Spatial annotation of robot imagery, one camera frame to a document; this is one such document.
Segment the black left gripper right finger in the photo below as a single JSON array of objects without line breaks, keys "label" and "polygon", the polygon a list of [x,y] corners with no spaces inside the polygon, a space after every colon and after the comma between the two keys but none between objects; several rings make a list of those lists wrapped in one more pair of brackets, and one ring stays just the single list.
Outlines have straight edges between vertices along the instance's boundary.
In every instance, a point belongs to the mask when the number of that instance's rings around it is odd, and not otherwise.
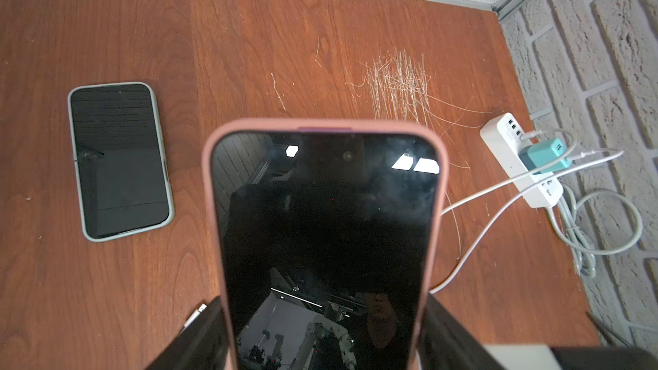
[{"label": "black left gripper right finger", "polygon": [[504,369],[433,296],[426,302],[418,354],[421,369]]}]

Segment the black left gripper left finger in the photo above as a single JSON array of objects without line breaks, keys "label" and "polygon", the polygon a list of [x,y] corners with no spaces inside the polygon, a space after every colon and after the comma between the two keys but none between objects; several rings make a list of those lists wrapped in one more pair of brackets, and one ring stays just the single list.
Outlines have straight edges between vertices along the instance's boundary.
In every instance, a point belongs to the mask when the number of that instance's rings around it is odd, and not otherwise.
[{"label": "black left gripper left finger", "polygon": [[207,303],[147,369],[225,369],[229,350],[221,297]]}]

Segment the pink-cased smartphone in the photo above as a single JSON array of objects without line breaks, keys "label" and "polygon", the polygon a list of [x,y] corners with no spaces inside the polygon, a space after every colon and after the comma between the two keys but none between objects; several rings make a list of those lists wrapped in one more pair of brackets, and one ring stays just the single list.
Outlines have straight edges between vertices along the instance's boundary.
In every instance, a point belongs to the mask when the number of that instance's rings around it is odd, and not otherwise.
[{"label": "pink-cased smartphone", "polygon": [[215,130],[202,165],[228,368],[414,368],[446,156],[415,123]]}]

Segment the green-cased smartphone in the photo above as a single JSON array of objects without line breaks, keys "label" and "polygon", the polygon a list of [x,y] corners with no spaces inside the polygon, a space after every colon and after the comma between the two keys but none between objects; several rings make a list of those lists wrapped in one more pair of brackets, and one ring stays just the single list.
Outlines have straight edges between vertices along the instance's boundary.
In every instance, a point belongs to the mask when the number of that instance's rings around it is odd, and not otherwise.
[{"label": "green-cased smartphone", "polygon": [[144,82],[88,85],[68,96],[76,185],[87,240],[156,230],[175,207],[155,93]]}]

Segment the teal USB charger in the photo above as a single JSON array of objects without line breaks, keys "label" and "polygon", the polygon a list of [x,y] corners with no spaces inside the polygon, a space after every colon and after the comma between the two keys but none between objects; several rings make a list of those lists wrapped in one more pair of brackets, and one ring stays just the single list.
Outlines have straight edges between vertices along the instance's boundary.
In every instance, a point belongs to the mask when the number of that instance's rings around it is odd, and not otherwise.
[{"label": "teal USB charger", "polygon": [[[523,148],[519,152],[519,158],[524,163],[528,171],[537,169],[548,162],[558,159],[561,154],[566,152],[565,143],[559,138],[544,140],[529,147]],[[543,171],[538,171],[538,174],[548,174],[550,172],[563,171],[569,168],[572,164],[570,159],[561,159],[556,164],[548,167]]]}]

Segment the white power strip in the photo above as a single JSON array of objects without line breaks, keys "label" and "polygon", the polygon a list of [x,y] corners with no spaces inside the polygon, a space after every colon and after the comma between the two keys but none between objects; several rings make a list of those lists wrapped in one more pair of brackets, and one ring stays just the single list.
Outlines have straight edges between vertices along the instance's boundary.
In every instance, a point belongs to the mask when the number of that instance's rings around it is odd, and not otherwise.
[{"label": "white power strip", "polygon": [[[491,119],[480,130],[485,145],[509,177],[529,170],[519,156],[524,148],[532,144],[524,135],[525,131],[511,113]],[[531,208],[551,208],[558,203],[563,193],[561,183],[552,180],[524,193],[523,198]]]}]

